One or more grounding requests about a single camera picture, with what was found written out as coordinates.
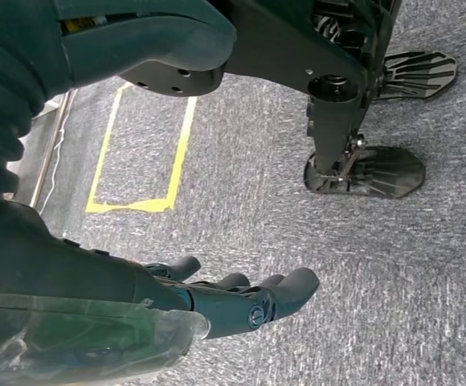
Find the white cable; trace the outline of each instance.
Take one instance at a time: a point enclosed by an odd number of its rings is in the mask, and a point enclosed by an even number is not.
[[[48,193],[47,197],[45,197],[45,200],[44,201],[44,205],[42,205],[42,209],[41,209],[39,212],[39,214],[40,214],[41,216],[45,210],[45,206],[48,204],[48,201],[49,201],[49,199],[51,197],[51,195],[56,188],[56,182],[54,180],[54,177],[56,176],[57,166],[60,164],[61,144],[63,143],[63,141],[65,141],[65,124],[67,122],[67,119],[70,115],[70,109],[72,109],[72,107],[72,102],[74,102],[74,100],[76,99],[77,93],[78,93],[78,90],[74,90],[74,92],[72,93],[72,96],[70,98],[70,101],[69,102],[69,105],[67,106],[67,113],[65,114],[63,121],[61,122],[61,127],[60,128],[60,140],[54,147],[54,150],[57,150],[57,160],[56,160],[56,163],[54,164],[54,167],[53,168],[53,174],[51,175],[51,189]]]

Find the gray carpet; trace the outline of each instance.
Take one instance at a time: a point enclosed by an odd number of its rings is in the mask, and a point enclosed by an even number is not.
[[[156,385],[466,385],[466,1],[405,0],[390,50],[408,49],[452,53],[460,76],[439,99],[381,102],[366,119],[371,143],[427,164],[426,184],[406,199],[311,195],[302,181],[312,151],[306,98],[227,76],[198,99],[175,210],[85,214],[122,83],[112,79],[79,91],[45,217],[59,236],[132,260],[193,253],[204,266],[197,279],[299,266],[321,279],[295,317],[198,343]],[[163,195],[184,109],[124,92],[97,198]]]

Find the robotic hand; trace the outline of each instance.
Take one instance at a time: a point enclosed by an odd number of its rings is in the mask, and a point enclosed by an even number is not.
[[[309,269],[251,287],[234,274],[216,284],[183,281],[199,268],[143,266],[53,237],[31,208],[3,200],[17,178],[7,162],[22,157],[18,138],[45,101],[146,61],[205,72],[228,60],[230,22],[206,0],[0,1],[0,294],[137,303],[196,311],[208,338],[254,331],[307,303],[318,279]]]

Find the screw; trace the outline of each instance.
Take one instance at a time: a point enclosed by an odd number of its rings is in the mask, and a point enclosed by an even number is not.
[[[357,140],[356,141],[356,144],[358,147],[363,147],[365,145],[367,144],[367,142],[365,140],[365,137],[363,137],[363,134],[360,134],[357,138]]]
[[[249,322],[251,328],[257,328],[263,324],[264,317],[265,315],[263,313],[263,310],[258,306],[254,306],[250,312]]]

